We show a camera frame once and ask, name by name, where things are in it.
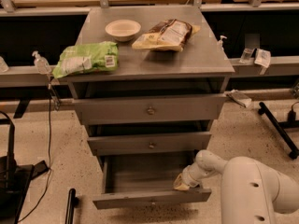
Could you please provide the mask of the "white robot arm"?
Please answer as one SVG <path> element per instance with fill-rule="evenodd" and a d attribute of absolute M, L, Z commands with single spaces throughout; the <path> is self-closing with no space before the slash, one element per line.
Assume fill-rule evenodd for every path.
<path fill-rule="evenodd" d="M 277 224 L 276 213 L 299 210 L 299 184 L 291 177 L 252 158 L 227 161 L 208 150 L 183 169 L 174 189 L 194 188 L 216 174 L 221 175 L 221 224 Z"/>

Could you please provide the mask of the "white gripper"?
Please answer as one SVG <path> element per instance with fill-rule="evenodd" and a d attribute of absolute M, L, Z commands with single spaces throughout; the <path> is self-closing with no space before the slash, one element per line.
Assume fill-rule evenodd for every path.
<path fill-rule="evenodd" d="M 197 164 L 188 165 L 174 181 L 173 188 L 179 191 L 187 191 L 190 188 L 195 188 L 207 175 L 208 171 Z"/>

